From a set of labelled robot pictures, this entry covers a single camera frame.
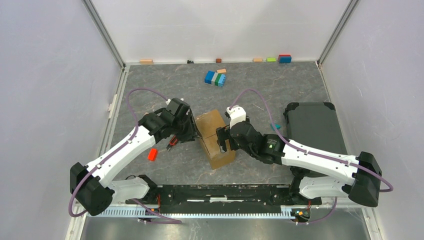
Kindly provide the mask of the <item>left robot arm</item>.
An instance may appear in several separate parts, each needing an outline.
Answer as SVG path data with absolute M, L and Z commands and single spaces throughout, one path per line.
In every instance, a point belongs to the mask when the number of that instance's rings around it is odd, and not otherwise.
M 138 155 L 170 136 L 176 136 L 181 143 L 200 137 L 190 105 L 180 98 L 170 99 L 166 107 L 144 115 L 124 139 L 97 159 L 85 165 L 75 163 L 70 168 L 72 199 L 91 216 L 126 200 L 153 203 L 157 190 L 148 177 L 114 178 Z

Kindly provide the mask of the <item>brown cardboard express box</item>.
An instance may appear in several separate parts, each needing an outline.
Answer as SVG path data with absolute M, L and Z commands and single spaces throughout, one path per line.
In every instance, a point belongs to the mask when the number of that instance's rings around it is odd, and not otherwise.
M 217 109 L 197 116 L 195 124 L 201 135 L 200 145 L 208 158 L 212 170 L 228 165 L 235 160 L 236 152 L 230 150 L 228 142 L 226 143 L 227 151 L 221 152 L 216 130 L 217 128 L 225 127 L 226 124 Z

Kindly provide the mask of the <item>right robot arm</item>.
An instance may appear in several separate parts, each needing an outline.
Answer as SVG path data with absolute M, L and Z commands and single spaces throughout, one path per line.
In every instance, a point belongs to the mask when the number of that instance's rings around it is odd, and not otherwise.
M 355 156 L 311 148 L 277 134 L 261 134 L 248 121 L 219 127 L 216 134 L 223 153 L 243 150 L 264 164 L 321 173 L 322 177 L 301 175 L 293 180 L 288 196 L 295 204 L 307 199 L 342 197 L 365 207 L 378 206 L 382 171 L 371 153 L 362 151 Z

